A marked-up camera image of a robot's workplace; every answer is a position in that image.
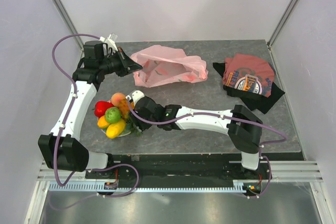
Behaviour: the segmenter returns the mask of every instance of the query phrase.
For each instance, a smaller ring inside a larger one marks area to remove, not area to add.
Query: tabletop
[[[208,79],[199,83],[176,82],[154,88],[136,87],[133,75],[118,77],[106,76],[97,95],[92,100],[85,116],[81,133],[81,143],[90,151],[112,154],[153,154],[153,153],[238,153],[230,138],[217,132],[204,130],[164,131],[152,126],[141,136],[130,134],[109,139],[97,127],[93,113],[95,103],[109,100],[114,93],[125,95],[135,89],[141,90],[156,103],[163,106],[180,104],[201,110],[228,110],[241,104],[240,98],[229,97],[223,90],[222,78],[213,69],[213,62],[224,62],[235,53],[250,54],[267,60],[271,57],[264,40],[216,40],[216,41],[157,41],[118,43],[128,56],[152,45],[182,48],[188,56],[197,55],[207,62]],[[267,113],[258,110],[257,115],[265,125],[272,126],[288,135],[288,141],[265,146],[264,152],[299,152],[298,137],[292,123],[285,96]],[[280,139],[275,133],[263,130],[261,142]]]

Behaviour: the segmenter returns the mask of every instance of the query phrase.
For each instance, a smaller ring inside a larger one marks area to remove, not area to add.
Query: white wall
[[[62,0],[79,32],[118,41],[268,40],[290,0]]]
[[[48,134],[70,89],[54,67],[51,49],[68,34],[51,0],[0,0],[0,216],[23,223]],[[56,51],[67,71],[79,49],[67,41]]]
[[[300,0],[274,52],[303,151],[318,161],[335,208],[336,1]]]

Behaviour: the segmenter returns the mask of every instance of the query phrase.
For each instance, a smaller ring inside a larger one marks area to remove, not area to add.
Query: reflective floor
[[[93,193],[49,192],[55,207]],[[123,198],[93,197],[62,211],[46,203],[47,224],[322,223],[309,184],[271,184],[260,199],[220,193],[134,193]]]

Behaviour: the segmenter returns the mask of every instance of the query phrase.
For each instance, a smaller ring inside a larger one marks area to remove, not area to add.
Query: folded t-shirt
[[[230,88],[269,97],[274,76],[269,63],[256,56],[236,54],[225,58],[223,84]]]
[[[225,63],[213,63],[213,67],[220,74],[220,76],[224,76]],[[227,87],[225,85],[223,85],[223,89],[226,90],[229,96],[240,97],[242,102],[251,111],[258,109],[263,114],[266,114],[285,93],[274,82],[272,83],[271,95],[269,97],[242,90],[237,90]]]

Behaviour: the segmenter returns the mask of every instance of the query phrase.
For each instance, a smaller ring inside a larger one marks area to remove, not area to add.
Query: black cloth
[[[223,77],[225,72],[225,63],[214,62],[212,65],[220,76]],[[271,95],[269,97],[243,90],[237,90],[225,85],[223,85],[223,89],[226,90],[228,96],[239,97],[251,111],[257,109],[263,114],[266,114],[285,93],[274,82],[272,83]]]

